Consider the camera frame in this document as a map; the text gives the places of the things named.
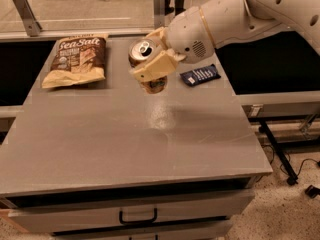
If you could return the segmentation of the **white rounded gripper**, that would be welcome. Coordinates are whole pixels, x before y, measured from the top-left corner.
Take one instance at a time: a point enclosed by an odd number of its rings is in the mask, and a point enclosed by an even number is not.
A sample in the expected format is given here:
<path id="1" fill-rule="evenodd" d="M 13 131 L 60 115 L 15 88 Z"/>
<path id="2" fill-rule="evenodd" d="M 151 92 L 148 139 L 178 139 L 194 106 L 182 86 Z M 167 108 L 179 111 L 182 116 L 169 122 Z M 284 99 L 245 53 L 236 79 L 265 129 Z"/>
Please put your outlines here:
<path id="1" fill-rule="evenodd" d="M 141 83 L 168 76 L 181 61 L 194 64 L 214 53 L 213 41 L 199 7 L 180 13 L 167 28 L 159 27 L 145 38 L 164 51 L 130 70 L 130 74 Z"/>

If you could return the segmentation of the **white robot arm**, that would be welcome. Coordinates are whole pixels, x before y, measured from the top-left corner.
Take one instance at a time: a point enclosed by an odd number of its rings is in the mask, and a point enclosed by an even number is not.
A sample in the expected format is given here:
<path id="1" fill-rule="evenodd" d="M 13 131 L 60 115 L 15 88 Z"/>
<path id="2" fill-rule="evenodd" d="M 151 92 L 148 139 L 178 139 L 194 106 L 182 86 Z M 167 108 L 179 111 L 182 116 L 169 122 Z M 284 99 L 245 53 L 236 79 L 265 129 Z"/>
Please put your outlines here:
<path id="1" fill-rule="evenodd" d="M 130 49 L 141 83 L 174 72 L 180 62 L 197 63 L 231 43 L 255 41 L 286 26 L 320 53 L 320 0 L 210 0 L 177 15 Z"/>

